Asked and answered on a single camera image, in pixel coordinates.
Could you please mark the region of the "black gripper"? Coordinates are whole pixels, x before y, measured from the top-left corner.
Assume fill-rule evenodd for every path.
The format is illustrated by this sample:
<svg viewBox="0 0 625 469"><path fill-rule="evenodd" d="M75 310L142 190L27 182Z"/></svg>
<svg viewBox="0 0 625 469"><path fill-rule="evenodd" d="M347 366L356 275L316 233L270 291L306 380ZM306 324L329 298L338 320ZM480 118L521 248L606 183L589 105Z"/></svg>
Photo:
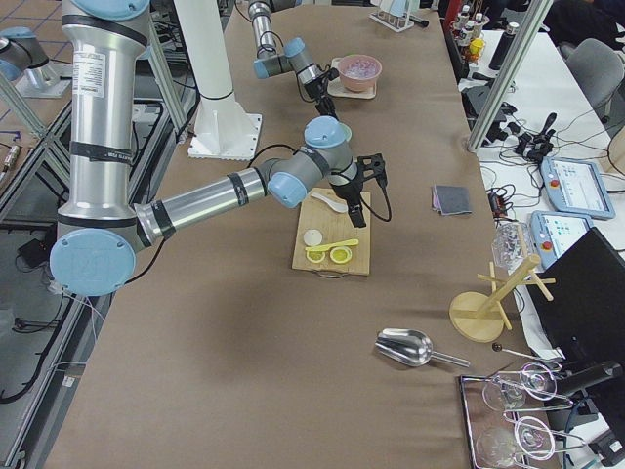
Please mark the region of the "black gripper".
<svg viewBox="0 0 625 469"><path fill-rule="evenodd" d="M336 195L344 199L348 206L348 215L355 228L367 226L360 200L363 187L362 173L356 164L341 171L333 171L328 176L328 182Z"/></svg>
<svg viewBox="0 0 625 469"><path fill-rule="evenodd" d="M319 75L304 85L310 100L315 102L315 108L321 116L331 116L338 119L332 98L327 95L327 78Z"/></svg>

